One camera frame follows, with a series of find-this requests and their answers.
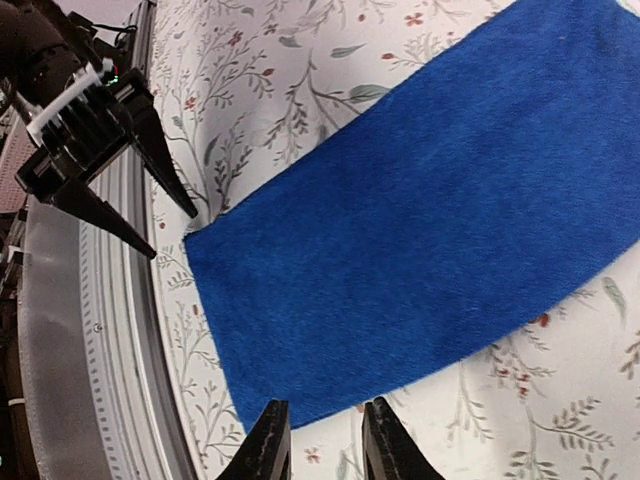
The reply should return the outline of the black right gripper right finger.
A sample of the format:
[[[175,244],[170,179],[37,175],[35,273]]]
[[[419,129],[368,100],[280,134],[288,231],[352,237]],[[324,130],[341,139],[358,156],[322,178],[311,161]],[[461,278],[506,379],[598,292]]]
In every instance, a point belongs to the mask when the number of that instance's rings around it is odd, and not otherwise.
[[[444,480],[384,397],[376,397],[365,404],[362,443],[366,479]]]

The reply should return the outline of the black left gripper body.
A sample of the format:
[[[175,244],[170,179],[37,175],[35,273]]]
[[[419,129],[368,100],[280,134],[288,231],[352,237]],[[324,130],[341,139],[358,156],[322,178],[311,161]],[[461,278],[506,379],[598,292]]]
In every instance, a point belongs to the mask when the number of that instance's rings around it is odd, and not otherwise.
[[[112,83],[88,72],[27,125],[36,152],[19,168],[20,187],[42,203],[104,202],[89,184],[128,147],[151,168],[141,142],[134,101],[152,103],[147,80],[132,68]]]

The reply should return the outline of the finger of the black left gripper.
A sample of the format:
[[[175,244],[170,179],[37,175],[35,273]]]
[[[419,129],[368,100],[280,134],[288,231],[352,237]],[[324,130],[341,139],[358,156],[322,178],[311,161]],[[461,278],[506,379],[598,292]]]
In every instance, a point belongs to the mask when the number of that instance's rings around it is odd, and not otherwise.
[[[198,209],[175,170],[163,127],[154,107],[143,107],[134,116],[134,134],[136,147],[153,179],[189,218],[196,218]]]
[[[147,241],[108,202],[78,179],[69,179],[61,186],[53,195],[53,205],[116,236],[148,259],[156,257],[156,251]]]

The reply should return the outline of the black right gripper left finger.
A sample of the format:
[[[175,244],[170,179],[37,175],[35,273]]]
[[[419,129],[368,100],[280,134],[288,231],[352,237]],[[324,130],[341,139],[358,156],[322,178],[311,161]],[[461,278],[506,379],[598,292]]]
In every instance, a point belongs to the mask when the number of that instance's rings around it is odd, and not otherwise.
[[[271,400],[217,480],[290,480],[289,403]]]

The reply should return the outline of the blue towel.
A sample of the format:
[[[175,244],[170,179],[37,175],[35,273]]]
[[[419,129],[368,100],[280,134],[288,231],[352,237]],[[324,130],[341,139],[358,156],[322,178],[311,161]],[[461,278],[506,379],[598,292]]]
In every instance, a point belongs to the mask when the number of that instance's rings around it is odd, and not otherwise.
[[[481,350],[639,239],[639,20],[518,1],[185,240],[237,416]]]

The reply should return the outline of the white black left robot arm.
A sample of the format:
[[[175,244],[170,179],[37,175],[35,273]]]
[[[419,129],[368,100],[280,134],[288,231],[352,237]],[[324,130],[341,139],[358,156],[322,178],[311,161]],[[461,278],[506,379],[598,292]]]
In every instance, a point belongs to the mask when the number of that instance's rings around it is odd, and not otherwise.
[[[36,150],[18,169],[39,202],[118,237],[149,259],[155,250],[90,183],[128,147],[190,217],[198,210],[173,166],[142,72],[120,71],[86,28],[54,1],[1,4],[1,107],[14,107]]]

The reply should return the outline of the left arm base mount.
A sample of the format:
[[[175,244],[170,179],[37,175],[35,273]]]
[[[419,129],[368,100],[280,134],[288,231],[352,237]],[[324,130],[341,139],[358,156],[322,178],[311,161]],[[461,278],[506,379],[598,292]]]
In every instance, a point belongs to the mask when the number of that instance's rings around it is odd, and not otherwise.
[[[27,216],[26,204],[15,212],[1,214],[1,309],[14,304],[17,299],[24,263]]]

